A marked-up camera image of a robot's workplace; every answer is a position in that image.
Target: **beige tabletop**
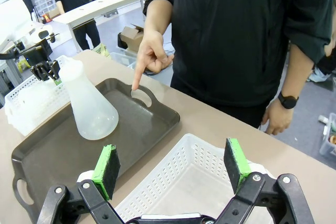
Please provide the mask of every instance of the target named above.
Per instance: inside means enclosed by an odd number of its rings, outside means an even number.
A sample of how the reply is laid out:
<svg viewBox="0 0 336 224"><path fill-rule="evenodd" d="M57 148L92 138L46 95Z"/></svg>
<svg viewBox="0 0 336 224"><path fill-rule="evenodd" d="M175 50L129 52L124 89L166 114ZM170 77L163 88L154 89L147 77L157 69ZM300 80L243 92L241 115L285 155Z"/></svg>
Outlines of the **beige tabletop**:
<svg viewBox="0 0 336 224"><path fill-rule="evenodd" d="M118 78L127 84L132 82L133 70L94 52L84 51L75 58L83 61L93 84L107 78ZM149 77L143 76L141 84L148 87L160 102L177 111L181 121L171 133L118 179L113 194L113 206L120 203L145 178L184 134L192 133L222 148L226 137L238 138L246 157L252 162L263 164L275 176L292 173L298 177L316 223L335 223L336 170ZM28 214L16 201L12 190L14 172L10 156L24 137L8 125L3 109L0 110L0 134L0 223L30 223ZM80 223L89 224L94 221L91 216L86 215Z"/></svg>

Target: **black smartwatch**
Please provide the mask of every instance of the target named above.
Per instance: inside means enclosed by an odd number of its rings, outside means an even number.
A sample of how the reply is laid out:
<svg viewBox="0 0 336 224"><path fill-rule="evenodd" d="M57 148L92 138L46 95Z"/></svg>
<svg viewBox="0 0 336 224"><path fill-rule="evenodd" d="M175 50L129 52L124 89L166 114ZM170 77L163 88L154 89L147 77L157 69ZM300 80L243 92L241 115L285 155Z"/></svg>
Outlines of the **black smartwatch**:
<svg viewBox="0 0 336 224"><path fill-rule="evenodd" d="M295 97L284 97L281 92L279 93L278 98L282 106L288 110L293 109L299 100L299 98L296 99Z"/></svg>

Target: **cardboard box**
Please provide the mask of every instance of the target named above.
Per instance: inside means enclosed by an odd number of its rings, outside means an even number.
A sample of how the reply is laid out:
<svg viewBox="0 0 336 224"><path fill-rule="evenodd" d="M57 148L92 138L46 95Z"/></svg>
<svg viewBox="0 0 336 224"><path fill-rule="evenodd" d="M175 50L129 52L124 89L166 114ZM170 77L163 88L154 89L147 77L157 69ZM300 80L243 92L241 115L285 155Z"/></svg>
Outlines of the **cardboard box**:
<svg viewBox="0 0 336 224"><path fill-rule="evenodd" d="M136 25L133 26L135 28L125 26L124 30L120 34L120 39L127 44L130 50L138 52L143 38L143 28Z"/></svg>
<svg viewBox="0 0 336 224"><path fill-rule="evenodd" d="M61 15L59 12L58 8L51 10L50 12L47 13L47 16L49 19L56 18L57 16Z"/></svg>

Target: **translucent plastic bottle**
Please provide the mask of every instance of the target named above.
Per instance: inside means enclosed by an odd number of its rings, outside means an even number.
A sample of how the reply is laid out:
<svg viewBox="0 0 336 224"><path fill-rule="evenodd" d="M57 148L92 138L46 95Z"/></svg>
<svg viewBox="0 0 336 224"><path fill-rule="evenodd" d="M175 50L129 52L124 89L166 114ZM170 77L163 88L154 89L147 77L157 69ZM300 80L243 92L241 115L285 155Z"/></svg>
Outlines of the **translucent plastic bottle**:
<svg viewBox="0 0 336 224"><path fill-rule="evenodd" d="M70 95L79 134L88 140L111 134L119 121L118 112L89 81L83 63L68 59L59 76Z"/></svg>

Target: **screw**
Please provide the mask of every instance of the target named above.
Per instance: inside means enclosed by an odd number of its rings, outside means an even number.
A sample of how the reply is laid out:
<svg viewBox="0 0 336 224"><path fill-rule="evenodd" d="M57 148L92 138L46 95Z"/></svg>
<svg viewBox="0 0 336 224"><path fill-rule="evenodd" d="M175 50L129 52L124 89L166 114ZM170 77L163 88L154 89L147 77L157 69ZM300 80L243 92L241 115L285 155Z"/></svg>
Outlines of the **screw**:
<svg viewBox="0 0 336 224"><path fill-rule="evenodd" d="M89 183L84 183L84 184L83 184L83 188L88 189L89 187L90 187L90 184L89 184Z"/></svg>
<svg viewBox="0 0 336 224"><path fill-rule="evenodd" d="M253 176L253 180L254 181L260 181L261 177L258 174L256 174L256 175Z"/></svg>
<svg viewBox="0 0 336 224"><path fill-rule="evenodd" d="M60 194L61 192L62 192L62 188L57 187L57 188L55 189L55 193Z"/></svg>
<svg viewBox="0 0 336 224"><path fill-rule="evenodd" d="M290 182L290 178L289 178L289 177L284 177L284 178L282 179L282 181L283 181L284 183L288 184L288 183Z"/></svg>

